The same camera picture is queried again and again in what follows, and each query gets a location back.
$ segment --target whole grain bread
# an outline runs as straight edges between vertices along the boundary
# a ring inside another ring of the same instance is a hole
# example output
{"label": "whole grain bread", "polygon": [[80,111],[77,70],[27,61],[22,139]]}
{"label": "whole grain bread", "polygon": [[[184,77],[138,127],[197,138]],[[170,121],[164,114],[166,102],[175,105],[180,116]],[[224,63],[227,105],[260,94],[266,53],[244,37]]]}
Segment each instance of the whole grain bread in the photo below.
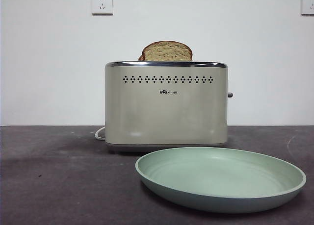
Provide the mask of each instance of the whole grain bread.
{"label": "whole grain bread", "polygon": [[157,41],[146,46],[139,61],[192,61],[192,50],[176,41]]}

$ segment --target wall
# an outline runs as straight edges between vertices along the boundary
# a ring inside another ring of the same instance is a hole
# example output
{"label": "wall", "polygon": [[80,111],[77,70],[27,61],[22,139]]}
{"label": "wall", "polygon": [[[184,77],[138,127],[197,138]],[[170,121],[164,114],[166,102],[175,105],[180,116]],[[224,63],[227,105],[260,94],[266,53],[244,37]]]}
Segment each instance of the wall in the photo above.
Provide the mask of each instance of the wall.
{"label": "wall", "polygon": [[229,125],[314,124],[314,17],[300,0],[1,0],[1,124],[103,125],[104,66],[157,40],[229,66]]}

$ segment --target dark table surface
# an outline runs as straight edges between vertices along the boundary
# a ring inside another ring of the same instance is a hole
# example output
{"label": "dark table surface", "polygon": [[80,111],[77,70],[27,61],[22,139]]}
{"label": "dark table surface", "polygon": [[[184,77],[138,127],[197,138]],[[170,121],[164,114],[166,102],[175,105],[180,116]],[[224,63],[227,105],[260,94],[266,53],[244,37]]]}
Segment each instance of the dark table surface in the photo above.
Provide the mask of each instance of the dark table surface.
{"label": "dark table surface", "polygon": [[229,127],[226,148],[286,160],[307,176],[290,202],[252,214],[197,211],[160,198],[135,171],[143,154],[110,154],[94,139],[96,129],[1,127],[1,224],[314,224],[314,126]]}

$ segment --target plate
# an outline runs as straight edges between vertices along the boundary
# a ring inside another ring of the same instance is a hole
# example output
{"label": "plate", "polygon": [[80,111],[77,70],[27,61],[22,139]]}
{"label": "plate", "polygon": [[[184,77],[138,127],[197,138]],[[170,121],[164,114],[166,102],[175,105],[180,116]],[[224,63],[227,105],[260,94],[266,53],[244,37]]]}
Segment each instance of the plate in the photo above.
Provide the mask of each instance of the plate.
{"label": "plate", "polygon": [[186,207],[217,213],[250,213],[280,206],[306,182],[296,166],[264,154],[226,148],[173,148],[139,158],[143,183]]}

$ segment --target stainless steel toaster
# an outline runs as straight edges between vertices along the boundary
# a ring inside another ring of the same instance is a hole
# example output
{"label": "stainless steel toaster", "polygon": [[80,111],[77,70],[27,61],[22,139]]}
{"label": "stainless steel toaster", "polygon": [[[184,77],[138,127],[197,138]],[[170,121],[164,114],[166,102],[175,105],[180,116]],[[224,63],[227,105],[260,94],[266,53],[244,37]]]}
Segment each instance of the stainless steel toaster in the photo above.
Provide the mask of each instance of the stainless steel toaster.
{"label": "stainless steel toaster", "polygon": [[228,68],[218,62],[105,66],[105,142],[112,151],[227,142]]}

